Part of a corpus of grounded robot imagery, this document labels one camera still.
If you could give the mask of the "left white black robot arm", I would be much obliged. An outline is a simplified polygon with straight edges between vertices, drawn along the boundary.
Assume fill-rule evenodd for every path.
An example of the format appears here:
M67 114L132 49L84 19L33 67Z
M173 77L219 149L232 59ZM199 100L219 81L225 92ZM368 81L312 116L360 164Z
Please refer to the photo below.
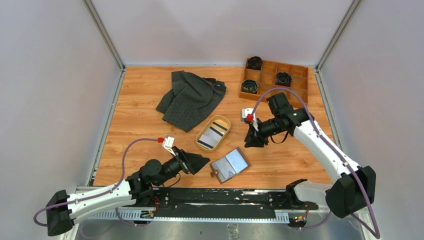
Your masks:
M46 205L46 227L49 237L70 231L73 226L95 214L121 206L149 206L154 186L160 186L178 173L195 175L210 159L201 154L172 147L174 156L165 163L148 160L138 171L121 182L84 193L57 191Z

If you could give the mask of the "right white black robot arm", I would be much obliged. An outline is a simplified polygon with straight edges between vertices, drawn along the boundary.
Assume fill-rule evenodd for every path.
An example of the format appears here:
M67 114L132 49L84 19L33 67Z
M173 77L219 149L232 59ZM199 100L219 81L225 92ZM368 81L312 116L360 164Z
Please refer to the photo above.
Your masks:
M256 108L243 108L241 120L249 125L244 139L246 148L263 148L280 133L300 141L319 161L331 179L331 184L296 180L286 186L285 201L292 209L304 203L329 207L331 213L344 218L372 208L375 200L376 172L370 166L360 166L348 157L320 128L306 106L295 109L283 92L267 98L273 118L261 121Z

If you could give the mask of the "oval wooden card tray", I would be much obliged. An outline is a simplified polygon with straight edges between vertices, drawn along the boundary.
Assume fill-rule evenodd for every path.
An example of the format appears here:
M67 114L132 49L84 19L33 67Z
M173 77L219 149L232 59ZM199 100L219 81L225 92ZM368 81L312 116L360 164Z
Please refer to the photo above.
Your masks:
M211 124L212 122L214 122L214 121L222 121L222 122L224 122L224 124L226 125L226 126L228 126L229 127L229 130L228 130L228 132L224 135L224 137L223 137L223 139L218 143L218 145L216 146L216 148L215 149L212 149L212 150L207 150L207 149L204 149L203 147L201 147L198 143L197 143L197 140L199 139L199 137L200 137L200 134L201 133L203 133L203 131L206 129L206 127L208 127L209 126L209 124ZM203 151L205 151L205 152L207 152L207 153L211 153L211 152L214 152L217 148L218 148L218 146L222 143L222 141L225 139L225 137L229 134L229 132L230 132L230 130L231 130L231 127L232 127L232 123L231 123L231 121L228 119L228 118L226 118L226 117L224 117L224 116L222 116L222 115L215 115L215 116L213 116L210 120L209 120L209 122L203 127L203 129L198 133L198 135L196 136L196 138L195 138L195 142L196 142L196 144L203 150Z

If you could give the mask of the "brown leather card holder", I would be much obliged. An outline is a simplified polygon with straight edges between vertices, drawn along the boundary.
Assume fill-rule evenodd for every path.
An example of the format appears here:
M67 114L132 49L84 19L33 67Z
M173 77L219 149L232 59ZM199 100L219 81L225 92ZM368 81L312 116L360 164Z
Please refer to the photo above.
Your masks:
M251 164L241 148L236 147L209 166L211 169L210 176L216 178L220 184L223 184L247 170Z

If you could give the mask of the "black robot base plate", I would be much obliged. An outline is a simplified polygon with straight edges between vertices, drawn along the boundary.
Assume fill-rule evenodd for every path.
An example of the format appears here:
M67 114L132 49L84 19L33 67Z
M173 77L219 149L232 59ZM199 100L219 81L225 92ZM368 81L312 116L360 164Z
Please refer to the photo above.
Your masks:
M135 208L158 206L156 216L199 219L274 219L276 211L318 210L312 202L291 205L283 189L154 188L158 199L137 201Z

